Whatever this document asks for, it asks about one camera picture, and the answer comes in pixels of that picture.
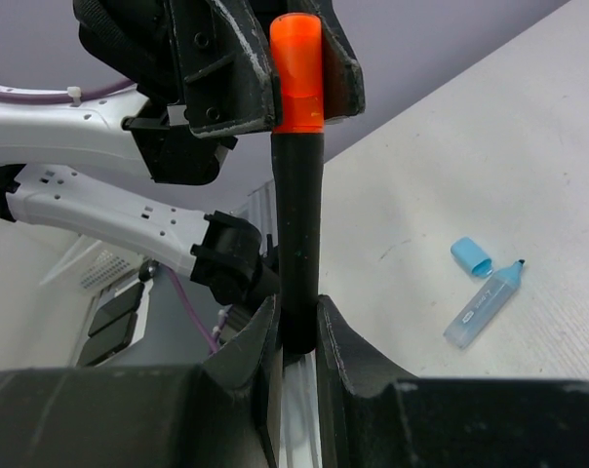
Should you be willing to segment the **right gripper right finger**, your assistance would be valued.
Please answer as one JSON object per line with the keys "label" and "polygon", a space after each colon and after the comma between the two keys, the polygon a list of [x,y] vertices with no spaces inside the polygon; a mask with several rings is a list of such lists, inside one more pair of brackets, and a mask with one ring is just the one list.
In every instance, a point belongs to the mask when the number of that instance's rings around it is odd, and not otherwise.
{"label": "right gripper right finger", "polygon": [[318,302],[327,467],[589,467],[589,381],[419,378]]}

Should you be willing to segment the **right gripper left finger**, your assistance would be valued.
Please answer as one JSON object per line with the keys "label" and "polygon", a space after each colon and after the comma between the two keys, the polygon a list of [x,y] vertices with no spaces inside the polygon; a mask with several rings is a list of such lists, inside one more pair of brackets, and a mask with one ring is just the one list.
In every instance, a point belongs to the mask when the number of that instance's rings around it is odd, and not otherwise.
{"label": "right gripper left finger", "polygon": [[280,304],[200,364],[0,372],[0,467],[275,467]]}

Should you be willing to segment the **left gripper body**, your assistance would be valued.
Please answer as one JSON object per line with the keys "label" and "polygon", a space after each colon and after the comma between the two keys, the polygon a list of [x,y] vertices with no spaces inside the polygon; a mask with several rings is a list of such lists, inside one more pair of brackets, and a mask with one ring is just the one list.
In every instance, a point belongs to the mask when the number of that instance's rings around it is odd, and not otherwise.
{"label": "left gripper body", "polygon": [[169,1],[74,0],[84,49],[163,104],[182,100]]}

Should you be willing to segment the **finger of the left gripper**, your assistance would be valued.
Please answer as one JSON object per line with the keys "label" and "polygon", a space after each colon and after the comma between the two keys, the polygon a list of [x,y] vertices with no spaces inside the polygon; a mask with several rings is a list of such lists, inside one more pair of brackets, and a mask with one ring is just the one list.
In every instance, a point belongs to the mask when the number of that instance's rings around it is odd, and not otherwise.
{"label": "finger of the left gripper", "polygon": [[364,112],[364,77],[360,62],[334,11],[332,1],[319,1],[323,29],[324,105],[327,120]]}
{"label": "finger of the left gripper", "polygon": [[268,132],[281,117],[268,42],[248,1],[169,1],[177,102],[172,126],[198,138]]}

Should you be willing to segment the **orange highlighter cap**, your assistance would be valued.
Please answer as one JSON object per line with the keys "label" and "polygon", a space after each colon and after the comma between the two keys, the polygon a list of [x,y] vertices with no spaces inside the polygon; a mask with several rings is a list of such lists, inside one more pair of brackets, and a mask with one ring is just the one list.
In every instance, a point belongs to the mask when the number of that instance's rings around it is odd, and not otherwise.
{"label": "orange highlighter cap", "polygon": [[275,134],[324,131],[322,25],[318,17],[289,13],[272,21],[270,52],[280,79],[282,122]]}

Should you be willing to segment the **black orange highlighter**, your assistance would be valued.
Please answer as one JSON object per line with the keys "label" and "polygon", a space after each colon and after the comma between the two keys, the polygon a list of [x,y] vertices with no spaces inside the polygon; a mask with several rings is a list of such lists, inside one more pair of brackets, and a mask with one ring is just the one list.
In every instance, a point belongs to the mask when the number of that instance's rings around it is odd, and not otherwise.
{"label": "black orange highlighter", "polygon": [[271,136],[284,348],[307,354],[316,345],[324,169],[322,133]]}

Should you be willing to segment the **light blue highlighter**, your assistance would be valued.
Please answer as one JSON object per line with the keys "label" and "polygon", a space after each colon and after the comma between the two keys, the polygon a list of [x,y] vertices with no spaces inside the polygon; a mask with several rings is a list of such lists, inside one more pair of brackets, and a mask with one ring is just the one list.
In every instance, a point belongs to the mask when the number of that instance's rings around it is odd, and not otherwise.
{"label": "light blue highlighter", "polygon": [[447,326],[443,337],[458,349],[467,348],[517,292],[525,263],[519,259],[494,272]]}

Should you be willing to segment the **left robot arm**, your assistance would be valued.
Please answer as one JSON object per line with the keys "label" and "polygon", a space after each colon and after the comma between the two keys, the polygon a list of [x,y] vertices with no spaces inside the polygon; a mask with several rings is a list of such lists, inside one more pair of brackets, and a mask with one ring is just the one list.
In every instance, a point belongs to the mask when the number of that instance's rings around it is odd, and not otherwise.
{"label": "left robot arm", "polygon": [[279,289],[250,223],[139,196],[81,173],[163,184],[214,181],[240,135],[286,115],[287,76],[270,28],[289,14],[322,27],[324,117],[365,109],[363,73],[329,1],[77,1],[82,46],[120,72],[99,91],[0,86],[0,219],[71,230],[146,255],[258,307]]}

